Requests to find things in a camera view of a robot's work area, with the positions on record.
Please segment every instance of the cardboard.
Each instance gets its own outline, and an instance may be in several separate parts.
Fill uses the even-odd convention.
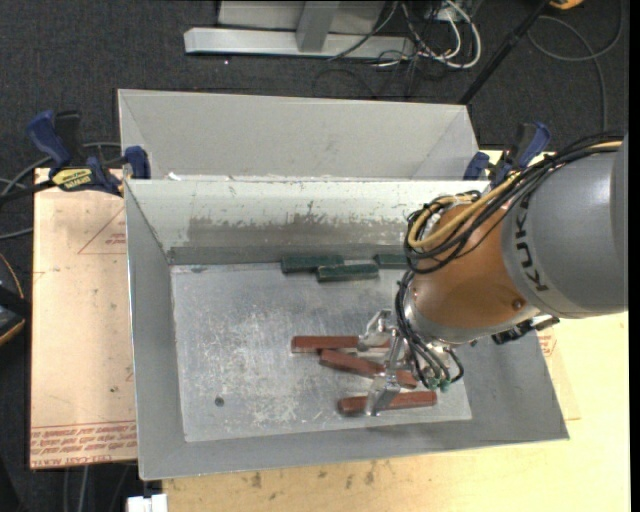
[[[125,236],[122,198],[34,197],[32,469],[137,457]]]

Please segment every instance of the green block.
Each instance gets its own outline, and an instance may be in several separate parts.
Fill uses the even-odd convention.
[[[330,281],[359,281],[378,277],[378,267],[373,263],[359,265],[333,265],[318,267],[316,277],[321,283]]]
[[[407,268],[407,257],[404,254],[376,254],[373,259],[380,268]]]
[[[342,256],[285,256],[280,260],[280,268],[285,274],[291,272],[313,272],[318,267],[343,265]]]

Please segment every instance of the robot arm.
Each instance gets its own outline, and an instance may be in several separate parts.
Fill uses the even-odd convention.
[[[628,136],[569,148],[488,194],[439,198],[416,212],[402,300],[413,333],[455,344],[541,313],[623,311],[627,144]]]

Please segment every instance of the metal base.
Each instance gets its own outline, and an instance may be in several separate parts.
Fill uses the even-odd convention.
[[[328,34],[322,50],[303,52],[295,32],[243,30],[235,28],[192,28],[185,32],[186,53],[287,55],[292,57],[335,57],[359,43],[364,36]],[[354,59],[398,58],[411,53],[413,44],[404,37],[374,36],[349,54]]]

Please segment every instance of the wire bundle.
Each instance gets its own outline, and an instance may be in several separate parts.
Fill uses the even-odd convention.
[[[416,333],[405,315],[405,296],[416,273],[434,272],[456,258],[476,249],[486,236],[500,224],[507,213],[519,200],[533,193],[553,173],[567,164],[587,156],[616,151],[621,141],[611,134],[598,134],[581,139],[553,156],[547,156],[526,169],[515,170],[505,181],[488,193],[466,192],[454,196],[443,196],[425,204],[422,209],[409,215],[407,234],[404,241],[405,256],[410,267],[399,282],[395,300],[398,330],[407,341],[417,378],[428,389],[440,387],[445,390],[459,380],[464,369],[453,349],[445,346],[458,366],[458,374],[451,378],[442,359],[433,348],[432,341]],[[444,226],[434,223],[428,229],[428,221],[461,202],[470,203],[464,212],[456,215]],[[481,225],[502,209],[497,221],[472,247],[462,252],[469,238]]]

